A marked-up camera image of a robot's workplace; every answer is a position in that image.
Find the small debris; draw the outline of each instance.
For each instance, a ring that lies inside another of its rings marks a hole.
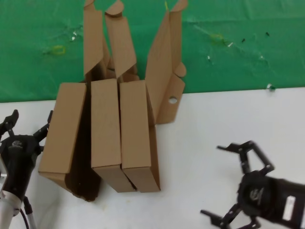
[[[271,83],[269,83],[269,84],[267,85],[267,88],[266,88],[266,89],[269,90],[270,92],[274,92],[275,89],[276,89],[276,87],[274,87]]]

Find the cable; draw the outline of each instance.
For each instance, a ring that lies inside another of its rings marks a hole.
[[[23,204],[24,204],[25,214],[27,214],[27,215],[32,214],[33,213],[32,206],[27,197],[24,197]]]
[[[27,221],[27,218],[25,217],[25,214],[24,214],[24,212],[22,211],[22,209],[20,209],[20,213],[21,213],[22,218],[23,218],[23,220],[24,220],[25,227],[26,227],[27,229],[30,229],[29,224],[28,224],[28,221]]]

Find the hole in cardboard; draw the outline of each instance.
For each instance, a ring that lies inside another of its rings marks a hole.
[[[168,100],[170,104],[175,104],[177,101],[178,99],[175,96],[171,96],[170,99]]]

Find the white label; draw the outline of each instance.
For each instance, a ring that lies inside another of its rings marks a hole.
[[[283,220],[290,221],[295,206],[295,197],[288,196],[286,199],[286,205],[283,214]]]
[[[303,218],[302,218],[301,229],[305,229],[305,208],[304,208],[304,211],[303,211]]]

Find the open cardboard box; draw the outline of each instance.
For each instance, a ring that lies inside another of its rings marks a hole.
[[[174,121],[183,94],[181,11],[187,4],[180,0],[166,12],[148,54],[145,81],[120,84],[122,168],[140,192],[160,190],[155,124]]]
[[[135,191],[121,169],[117,80],[92,82],[91,95],[91,167],[117,192]]]
[[[93,1],[87,1],[84,7],[84,68],[92,67],[91,75],[91,167],[117,192],[135,191],[135,187],[122,171],[121,131],[119,113],[119,95],[117,82],[139,80],[136,75],[136,56],[127,19],[122,16],[123,4],[116,2],[105,13],[108,35],[111,38],[113,61],[111,58],[105,70],[95,68],[108,58],[108,50],[102,34],[102,12],[94,8]],[[96,50],[87,50],[95,44]]]
[[[38,172],[86,201],[101,178],[91,169],[90,94],[84,83],[62,83]]]

